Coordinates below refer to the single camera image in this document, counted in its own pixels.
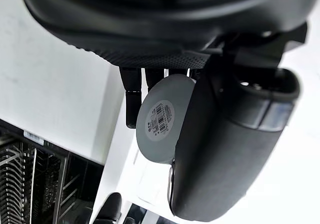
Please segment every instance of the barcode sticker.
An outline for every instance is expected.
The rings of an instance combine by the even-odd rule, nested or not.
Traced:
[[[156,103],[149,111],[145,121],[145,133],[152,141],[165,138],[175,120],[175,110],[172,103],[162,100]]]
[[[26,137],[26,138],[28,138],[28,139],[30,139],[30,140],[42,145],[42,146],[45,144],[44,139],[42,139],[41,137],[39,137],[39,136],[37,136],[35,134],[32,134],[32,133],[27,132],[27,131],[24,131],[23,135],[24,135],[24,137]]]

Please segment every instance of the white wall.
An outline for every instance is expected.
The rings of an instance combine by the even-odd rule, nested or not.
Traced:
[[[104,164],[123,99],[118,68],[0,0],[0,118]]]

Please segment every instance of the perforated mesh fabric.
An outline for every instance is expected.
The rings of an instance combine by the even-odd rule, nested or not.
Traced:
[[[134,55],[122,51],[92,50],[95,54],[120,67],[135,68],[203,68],[209,55],[186,52],[168,55]]]

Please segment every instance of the wire rack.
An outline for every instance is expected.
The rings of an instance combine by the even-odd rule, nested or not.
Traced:
[[[73,224],[93,207],[103,166],[0,120],[0,224]]]
[[[11,137],[0,143],[0,223],[30,224],[36,149],[28,149]]]

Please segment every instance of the gray plastic disc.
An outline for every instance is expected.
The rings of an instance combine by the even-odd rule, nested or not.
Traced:
[[[172,163],[194,86],[195,82],[185,75],[170,75],[144,99],[136,123],[136,139],[148,160]]]

